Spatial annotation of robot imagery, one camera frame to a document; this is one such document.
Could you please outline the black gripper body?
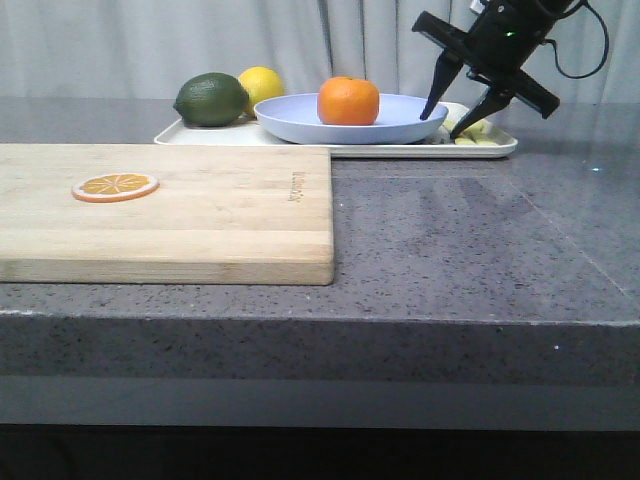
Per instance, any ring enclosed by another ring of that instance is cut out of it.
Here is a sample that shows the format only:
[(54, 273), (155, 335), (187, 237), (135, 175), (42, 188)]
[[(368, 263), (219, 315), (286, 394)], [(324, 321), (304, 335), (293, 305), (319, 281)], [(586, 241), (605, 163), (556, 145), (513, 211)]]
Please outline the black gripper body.
[(469, 76), (488, 87), (511, 90), (517, 98), (549, 117), (560, 100), (522, 70), (523, 64), (553, 26), (533, 1), (491, 1), (467, 32), (424, 11), (412, 30), (456, 52)]

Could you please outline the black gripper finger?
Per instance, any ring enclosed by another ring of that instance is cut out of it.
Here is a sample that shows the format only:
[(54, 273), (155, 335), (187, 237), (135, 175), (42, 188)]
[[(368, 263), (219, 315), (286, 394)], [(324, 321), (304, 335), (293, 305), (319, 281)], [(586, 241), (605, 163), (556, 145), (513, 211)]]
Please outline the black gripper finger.
[(433, 72), (430, 92), (420, 115), (421, 120), (429, 118), (444, 93), (459, 74), (463, 64), (463, 59), (453, 50), (445, 49), (439, 55)]
[(455, 124), (450, 138), (458, 138), (464, 130), (506, 108), (515, 94), (508, 89), (488, 87), (482, 98)]

